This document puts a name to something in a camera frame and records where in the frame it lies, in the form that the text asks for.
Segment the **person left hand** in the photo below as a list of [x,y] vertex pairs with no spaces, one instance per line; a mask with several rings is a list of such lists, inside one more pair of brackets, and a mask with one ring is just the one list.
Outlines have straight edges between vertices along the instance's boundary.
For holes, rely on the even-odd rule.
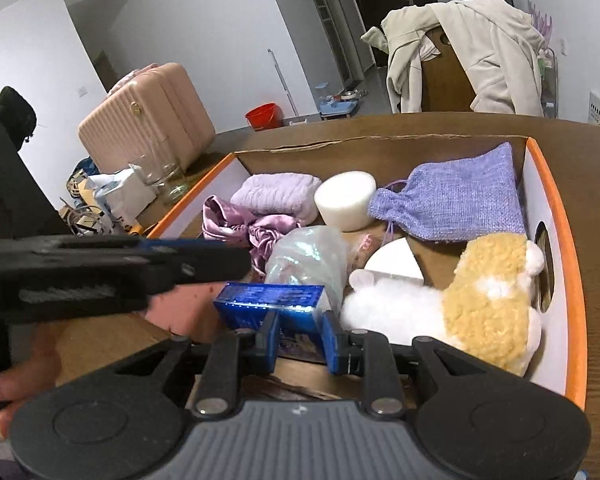
[[[186,336],[208,344],[221,331],[221,321],[213,305],[222,283],[180,286],[150,300],[148,310],[134,315],[165,333]],[[60,329],[55,323],[33,327],[24,343],[26,358],[0,373],[0,440],[8,437],[9,427],[18,408],[32,396],[53,388],[61,372],[57,351]]]

